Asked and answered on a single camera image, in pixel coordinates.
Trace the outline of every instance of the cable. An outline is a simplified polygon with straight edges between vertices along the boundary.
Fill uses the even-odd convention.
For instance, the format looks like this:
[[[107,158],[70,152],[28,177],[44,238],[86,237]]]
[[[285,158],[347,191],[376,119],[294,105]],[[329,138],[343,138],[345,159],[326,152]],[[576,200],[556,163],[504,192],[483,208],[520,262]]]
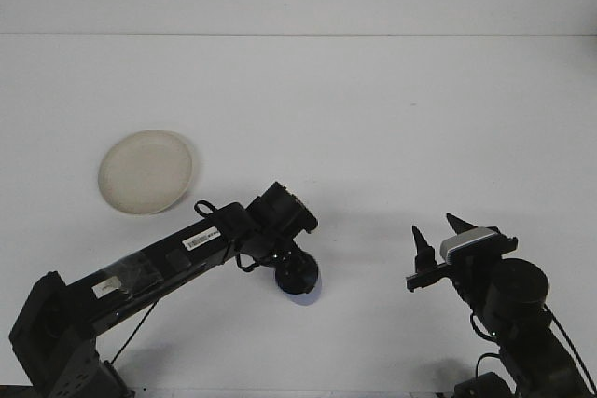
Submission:
[[[576,360],[578,361],[578,364],[580,365],[580,368],[582,368],[582,371],[585,372],[585,376],[587,377],[587,380],[589,381],[589,384],[590,384],[591,388],[593,389],[593,394],[597,395],[597,388],[595,388],[595,383],[593,382],[593,378],[590,377],[589,370],[587,369],[587,366],[585,365],[585,363],[580,358],[580,354],[578,354],[578,351],[576,350],[575,344],[572,343],[572,340],[570,340],[570,337],[568,337],[568,335],[564,331],[562,325],[560,324],[560,322],[558,321],[558,319],[556,319],[556,316],[553,314],[553,312],[551,311],[551,309],[549,309],[549,307],[547,305],[545,305],[545,304],[543,305],[543,308],[545,308],[545,311],[548,312],[549,317],[551,317],[551,319],[553,320],[553,322],[556,324],[556,326],[560,330],[560,333],[562,333],[563,338],[566,339],[566,342],[568,343],[568,345],[570,346],[570,349],[574,353],[574,355],[576,357]]]
[[[484,353],[481,354],[479,356],[479,358],[477,359],[477,365],[475,365],[475,379],[479,378],[479,364],[481,363],[482,360],[484,360],[485,358],[495,358],[495,359],[500,359],[499,354],[497,353]]]
[[[475,317],[475,313],[471,312],[470,313],[470,324],[473,327],[473,330],[475,330],[475,333],[477,333],[477,336],[479,336],[481,339],[488,340],[490,342],[495,342],[495,339],[493,337],[486,335],[479,329],[479,327],[475,323],[475,319],[473,319],[474,317]]]
[[[120,356],[120,354],[124,351],[124,349],[127,348],[127,345],[129,345],[129,343],[132,341],[132,338],[134,337],[134,335],[137,334],[137,332],[139,331],[139,328],[141,328],[141,325],[143,325],[143,323],[146,321],[147,317],[149,317],[149,314],[151,313],[151,311],[153,311],[153,308],[155,308],[156,305],[158,305],[158,302],[154,302],[154,304],[151,306],[151,308],[146,312],[146,315],[143,316],[143,319],[141,319],[141,321],[139,322],[137,327],[132,331],[132,334],[129,336],[127,341],[120,348],[120,350],[118,350],[118,353],[116,353],[116,356],[114,356],[114,358],[112,358],[112,361],[110,362],[111,364],[113,364],[114,361],[118,358],[118,356]]]

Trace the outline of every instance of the white tabletop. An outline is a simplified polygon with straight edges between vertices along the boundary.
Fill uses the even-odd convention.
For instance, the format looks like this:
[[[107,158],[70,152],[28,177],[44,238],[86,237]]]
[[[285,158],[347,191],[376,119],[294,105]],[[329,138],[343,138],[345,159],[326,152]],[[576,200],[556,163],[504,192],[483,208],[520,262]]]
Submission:
[[[132,386],[449,390],[493,350],[448,281],[415,294],[410,225],[444,213],[518,236],[548,302],[597,368],[597,38],[0,37],[0,383],[27,383],[7,334],[49,270],[75,281],[275,180],[320,226],[298,243],[322,291],[215,268],[162,300],[117,367]],[[165,213],[112,210],[104,152],[186,135],[201,176]],[[138,322],[98,341],[111,357]],[[486,361],[484,368],[498,368]]]

